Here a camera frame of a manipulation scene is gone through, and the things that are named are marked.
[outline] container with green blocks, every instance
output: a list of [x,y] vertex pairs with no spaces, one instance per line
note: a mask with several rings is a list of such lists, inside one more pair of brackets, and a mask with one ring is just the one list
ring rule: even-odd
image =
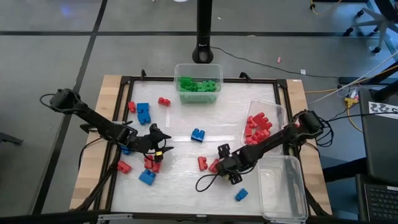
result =
[[212,103],[221,92],[222,68],[215,64],[179,64],[174,82],[182,103]]

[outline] white cable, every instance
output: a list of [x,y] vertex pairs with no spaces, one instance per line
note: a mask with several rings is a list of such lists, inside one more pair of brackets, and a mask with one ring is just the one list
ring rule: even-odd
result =
[[362,79],[362,78],[365,77],[366,75],[369,75],[371,72],[373,72],[373,71],[375,71],[376,69],[378,69],[381,65],[383,65],[384,63],[386,63],[388,60],[390,60],[390,59],[391,59],[393,56],[395,56],[396,54],[398,54],[398,51],[395,52],[395,53],[393,53],[390,57],[388,57],[387,59],[385,59],[383,62],[381,62],[378,66],[374,67],[374,69],[368,71],[365,75],[363,75],[363,76],[361,76],[361,77],[355,79],[354,81],[352,81],[351,83],[349,83],[349,84],[347,84],[347,85],[341,87],[340,89],[335,90],[335,91],[333,91],[333,92],[331,92],[331,93],[329,93],[329,94],[327,94],[327,95],[325,95],[325,96],[323,96],[323,97],[321,97],[321,98],[315,100],[315,101],[312,102],[312,103],[309,103],[308,105],[311,105],[311,104],[316,103],[316,102],[318,102],[318,101],[320,101],[320,100],[323,100],[323,99],[325,99],[326,97],[328,97],[328,96],[330,96],[330,95],[336,93],[337,91],[342,90],[342,89],[346,88],[347,86],[352,85],[354,82],[359,81],[360,79]]

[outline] yellow cable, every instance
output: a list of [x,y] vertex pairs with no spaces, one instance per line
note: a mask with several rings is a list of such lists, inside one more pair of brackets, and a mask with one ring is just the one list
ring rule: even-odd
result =
[[313,4],[313,0],[311,0],[311,5],[314,5],[314,7],[312,8],[313,13],[315,13],[316,15],[322,15],[330,10],[332,10],[333,8],[335,8],[342,0],[339,0],[338,2],[336,2],[330,9],[326,10],[325,12],[316,12],[315,11],[315,5]]
[[[391,71],[392,69],[395,69],[395,68],[398,68],[398,65],[396,65],[396,66],[394,66],[394,67],[391,67],[391,68],[389,68],[389,69],[387,69],[387,70],[385,70],[385,71],[382,71],[381,73],[375,74],[375,75],[373,75],[373,76],[371,76],[371,77],[367,77],[367,78],[364,78],[364,79],[362,79],[362,80],[360,80],[360,81],[356,81],[356,82],[354,82],[352,85],[355,85],[355,84],[361,83],[361,82],[365,82],[366,80],[369,80],[370,78],[373,78],[373,77],[375,77],[375,76],[381,75],[381,74],[386,73],[386,72],[388,72],[388,71]],[[335,91],[335,90],[337,90],[337,88],[329,89],[329,90],[305,91],[304,93],[327,93],[327,92]]]
[[[347,105],[347,116],[349,116],[349,106]],[[357,126],[357,125],[355,125],[355,123],[354,123],[354,121],[351,119],[351,117],[348,117],[348,119],[349,119],[349,122],[353,125],[353,127],[355,128],[355,129],[357,129],[358,131],[361,131],[362,132],[362,130]]]

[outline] clear plastic bin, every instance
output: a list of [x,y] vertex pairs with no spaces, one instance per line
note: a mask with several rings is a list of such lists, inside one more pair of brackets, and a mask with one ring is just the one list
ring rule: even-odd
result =
[[[184,77],[192,78],[194,82],[212,81],[214,91],[190,91],[181,87]],[[174,68],[175,91],[182,103],[212,103],[221,93],[223,84],[223,69],[217,64],[178,64]]]
[[[242,128],[241,135],[241,143],[245,143],[245,135],[244,129],[246,128],[246,121],[249,116],[255,116],[259,113],[263,112],[265,117],[268,118],[269,122],[272,123],[272,127],[270,128],[271,135],[277,133],[282,130],[284,126],[287,124],[286,110],[283,106],[277,105],[275,103],[270,103],[261,100],[251,100],[248,105],[248,110],[246,111],[246,117],[244,118],[244,124]],[[265,156],[278,156],[282,155],[283,146],[277,146],[271,151],[265,153]]]
[[262,216],[277,223],[305,223],[308,209],[299,160],[270,156],[257,166]]

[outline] sticker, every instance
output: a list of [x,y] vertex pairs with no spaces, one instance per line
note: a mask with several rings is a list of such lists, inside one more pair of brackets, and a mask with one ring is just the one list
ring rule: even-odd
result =
[[390,187],[390,186],[387,186],[387,190],[398,190],[398,187]]
[[[388,105],[385,103],[375,103],[369,101],[369,113],[383,113],[383,112],[395,112],[398,113],[398,106]],[[375,114],[386,118],[398,119],[398,114]]]

